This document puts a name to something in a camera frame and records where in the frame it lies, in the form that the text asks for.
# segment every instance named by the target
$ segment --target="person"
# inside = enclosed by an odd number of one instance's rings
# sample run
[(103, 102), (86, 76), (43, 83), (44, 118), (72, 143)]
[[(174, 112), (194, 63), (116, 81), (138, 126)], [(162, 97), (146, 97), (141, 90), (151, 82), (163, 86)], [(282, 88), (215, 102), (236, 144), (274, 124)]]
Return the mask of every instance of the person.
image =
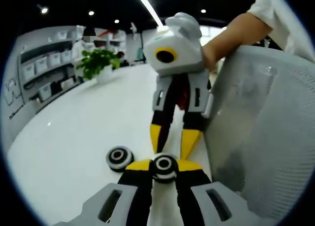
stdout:
[(116, 56), (117, 56), (117, 58), (120, 60), (120, 67), (129, 66), (128, 61), (125, 59), (125, 54), (124, 54), (124, 52), (119, 51)]
[(284, 51), (315, 63), (315, 28), (307, 18), (311, 13), (307, 4), (307, 0), (255, 0), (246, 13), (203, 46), (205, 67), (213, 71), (217, 61), (240, 45), (252, 45), (269, 34)]
[(72, 46), (72, 64), (75, 67), (75, 77), (79, 79), (80, 83), (84, 82), (83, 69), (76, 69), (76, 67), (81, 63), (83, 58), (82, 51), (86, 50), (91, 52), (96, 48), (94, 44), (95, 38), (95, 29), (86, 27), (83, 31), (82, 39), (75, 42)]

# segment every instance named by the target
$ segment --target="white flower pot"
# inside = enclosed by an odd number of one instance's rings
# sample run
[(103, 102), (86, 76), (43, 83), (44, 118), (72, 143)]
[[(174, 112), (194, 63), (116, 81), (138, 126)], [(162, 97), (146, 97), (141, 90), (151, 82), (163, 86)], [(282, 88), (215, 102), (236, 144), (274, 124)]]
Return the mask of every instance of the white flower pot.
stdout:
[(95, 76), (97, 83), (105, 84), (109, 82), (113, 78), (113, 70), (112, 66), (105, 66), (104, 69), (99, 73), (99, 75)]

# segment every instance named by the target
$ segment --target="gray mesh chair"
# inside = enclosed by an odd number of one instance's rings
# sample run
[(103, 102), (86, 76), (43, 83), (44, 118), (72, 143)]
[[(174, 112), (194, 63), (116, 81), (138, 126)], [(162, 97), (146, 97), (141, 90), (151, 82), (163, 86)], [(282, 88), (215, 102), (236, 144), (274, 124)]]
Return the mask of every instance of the gray mesh chair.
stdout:
[(214, 181), (260, 217), (283, 218), (315, 167), (315, 64), (241, 46), (212, 89), (205, 131)]

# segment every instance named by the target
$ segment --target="red object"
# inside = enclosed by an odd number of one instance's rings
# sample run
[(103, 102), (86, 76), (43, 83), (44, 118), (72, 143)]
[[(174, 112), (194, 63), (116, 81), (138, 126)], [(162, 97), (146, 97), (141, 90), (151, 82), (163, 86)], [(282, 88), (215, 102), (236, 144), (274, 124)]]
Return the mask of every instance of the red object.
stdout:
[(97, 37), (104, 36), (104, 35), (106, 35), (106, 34), (108, 34), (108, 33), (112, 33), (112, 34), (114, 34), (114, 33), (115, 33), (115, 31), (107, 30), (107, 31), (105, 31), (105, 32), (103, 32), (103, 33), (101, 33), (101, 34), (99, 34)]
[(177, 100), (177, 105), (180, 110), (185, 110), (187, 106), (187, 98), (188, 98), (188, 88), (182, 87), (182, 91), (180, 92), (180, 95)]

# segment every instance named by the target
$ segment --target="white wall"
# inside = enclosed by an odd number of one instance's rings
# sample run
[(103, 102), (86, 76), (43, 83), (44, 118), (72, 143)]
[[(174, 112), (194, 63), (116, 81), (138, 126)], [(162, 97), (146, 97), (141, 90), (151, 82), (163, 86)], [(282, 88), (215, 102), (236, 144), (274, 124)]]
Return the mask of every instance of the white wall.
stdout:
[(209, 26), (200, 26), (200, 30), (202, 33), (202, 37), (200, 39), (200, 44), (203, 46), (209, 42), (209, 40), (213, 39), (217, 35), (219, 35), (224, 28), (215, 28)]
[[(29, 50), (31, 48), (45, 45), (48, 43), (48, 38), (53, 38), (56, 32), (74, 28), (74, 26), (43, 28), (26, 33), (17, 38), (5, 65), (0, 96), (1, 143), (5, 151), (8, 150), (15, 138), (11, 132), (12, 122), (9, 117), (23, 105), (17, 73), (18, 55), (23, 50), (24, 46), (26, 46), (26, 50)], [(27, 116), (29, 116), (29, 119), (31, 119), (33, 113), (27, 111), (23, 116), (26, 119), (28, 119)]]
[[(156, 33), (156, 29), (152, 30), (145, 30), (142, 32), (142, 38), (143, 38), (143, 45), (148, 42)], [(141, 38), (140, 34), (136, 34), (136, 40), (133, 39), (132, 34), (127, 35), (126, 39), (126, 59), (128, 61), (134, 61), (137, 60), (138, 55), (138, 49), (141, 48)]]

